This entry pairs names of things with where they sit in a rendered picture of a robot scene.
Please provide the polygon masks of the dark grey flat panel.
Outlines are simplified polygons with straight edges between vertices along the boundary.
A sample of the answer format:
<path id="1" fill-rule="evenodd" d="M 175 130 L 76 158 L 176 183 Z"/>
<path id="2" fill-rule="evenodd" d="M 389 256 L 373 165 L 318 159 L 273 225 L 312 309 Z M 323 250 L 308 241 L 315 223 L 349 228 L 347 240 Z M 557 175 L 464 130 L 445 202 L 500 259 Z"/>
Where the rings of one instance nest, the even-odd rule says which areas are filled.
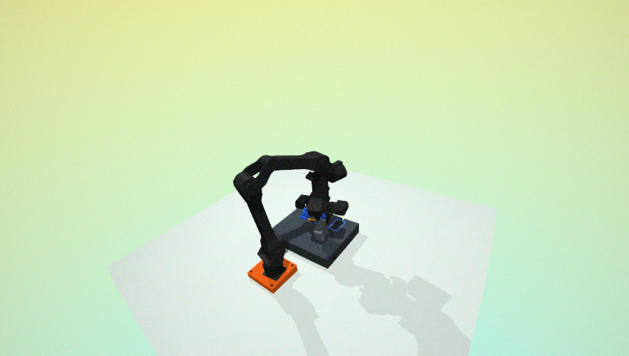
<path id="1" fill-rule="evenodd" d="M 286 249 L 328 269 L 359 233 L 359 223 L 333 215 L 324 241 L 316 240 L 317 222 L 310 221 L 315 217 L 310 217 L 306 209 L 306 205 L 295 209 L 272 229 L 284 239 Z"/>

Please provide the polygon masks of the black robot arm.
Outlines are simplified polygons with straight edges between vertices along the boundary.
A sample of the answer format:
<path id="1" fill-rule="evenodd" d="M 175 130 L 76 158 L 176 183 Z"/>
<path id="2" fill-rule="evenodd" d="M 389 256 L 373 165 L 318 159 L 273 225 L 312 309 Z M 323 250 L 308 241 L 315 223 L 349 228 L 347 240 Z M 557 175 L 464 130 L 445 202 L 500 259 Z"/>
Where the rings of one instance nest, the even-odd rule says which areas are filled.
<path id="1" fill-rule="evenodd" d="M 297 169 L 310 170 L 305 178 L 312 181 L 314 191 L 325 191 L 329 187 L 329 182 L 334 183 L 347 176 L 342 161 L 331 163 L 327 155 L 310 151 L 302 155 L 262 155 L 239 172 L 233 180 L 234 187 L 246 201 L 261 235 L 261 247 L 257 254 L 263 261 L 263 276 L 273 280 L 278 280 L 286 270 L 286 267 L 283 267 L 283 258 L 287 247 L 284 239 L 271 227 L 262 204 L 262 188 L 267 184 L 273 171 Z M 259 175 L 254 178 L 257 173 Z M 328 213 L 328 210 L 329 204 L 324 197 L 317 198 L 310 194 L 307 206 L 310 217 L 321 217 Z"/>

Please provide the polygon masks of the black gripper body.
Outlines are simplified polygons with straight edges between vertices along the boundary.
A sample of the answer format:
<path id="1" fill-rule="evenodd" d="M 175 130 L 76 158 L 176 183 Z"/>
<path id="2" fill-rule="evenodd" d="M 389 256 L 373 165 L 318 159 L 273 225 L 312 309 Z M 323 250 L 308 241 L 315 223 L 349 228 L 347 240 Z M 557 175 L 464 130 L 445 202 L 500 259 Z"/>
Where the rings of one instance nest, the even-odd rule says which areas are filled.
<path id="1" fill-rule="evenodd" d="M 349 209 L 349 203 L 343 200 L 338 200 L 337 202 L 329 202 L 330 201 L 329 189 L 330 187 L 328 187 L 328 189 L 326 189 L 325 191 L 314 191 L 312 189 L 311 194 L 314 194 L 314 196 L 317 198 L 321 198 L 321 197 L 325 198 L 326 202 L 329 204 L 328 212 L 332 212 L 335 215 L 342 216 L 342 217 L 345 216 L 346 212 Z M 295 208 L 304 209 L 305 204 L 306 206 L 308 206 L 309 204 L 309 198 L 310 198 L 309 195 L 301 194 L 295 201 Z"/>

